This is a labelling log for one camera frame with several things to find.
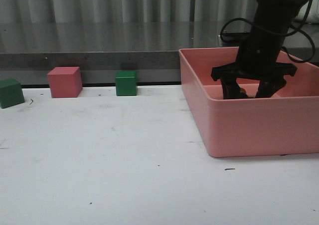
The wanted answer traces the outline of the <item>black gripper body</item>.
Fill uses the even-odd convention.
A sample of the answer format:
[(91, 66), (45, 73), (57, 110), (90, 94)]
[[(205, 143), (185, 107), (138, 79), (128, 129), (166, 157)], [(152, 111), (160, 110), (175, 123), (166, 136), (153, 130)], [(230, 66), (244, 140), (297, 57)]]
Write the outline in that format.
[(212, 68), (212, 79), (245, 78), (270, 82), (285, 75), (294, 76), (295, 65), (277, 62), (283, 42), (282, 36), (249, 34), (241, 42), (234, 62)]

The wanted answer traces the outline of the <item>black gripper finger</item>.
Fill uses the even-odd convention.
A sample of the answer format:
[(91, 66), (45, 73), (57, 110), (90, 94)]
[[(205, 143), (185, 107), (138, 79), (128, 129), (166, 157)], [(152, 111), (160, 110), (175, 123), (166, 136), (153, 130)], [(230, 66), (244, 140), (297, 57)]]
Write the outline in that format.
[(284, 78), (277, 78), (271, 81), (260, 81), (256, 98), (270, 98), (286, 85)]
[(241, 98), (241, 88), (237, 84), (236, 78), (222, 77), (220, 79), (223, 91), (223, 99)]

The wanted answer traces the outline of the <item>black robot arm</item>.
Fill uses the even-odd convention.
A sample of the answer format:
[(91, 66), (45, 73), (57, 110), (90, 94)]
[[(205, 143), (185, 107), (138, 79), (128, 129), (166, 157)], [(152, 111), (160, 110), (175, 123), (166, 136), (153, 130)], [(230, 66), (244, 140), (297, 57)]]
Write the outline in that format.
[(220, 80), (224, 99), (248, 98), (237, 83), (238, 78), (258, 80), (257, 98), (269, 98), (286, 85), (284, 77), (294, 76), (297, 67), (277, 62), (287, 36), (302, 33), (302, 26), (292, 25), (293, 19), (313, 0), (256, 0), (258, 3), (251, 30), (240, 42), (236, 60), (214, 67), (211, 77)]

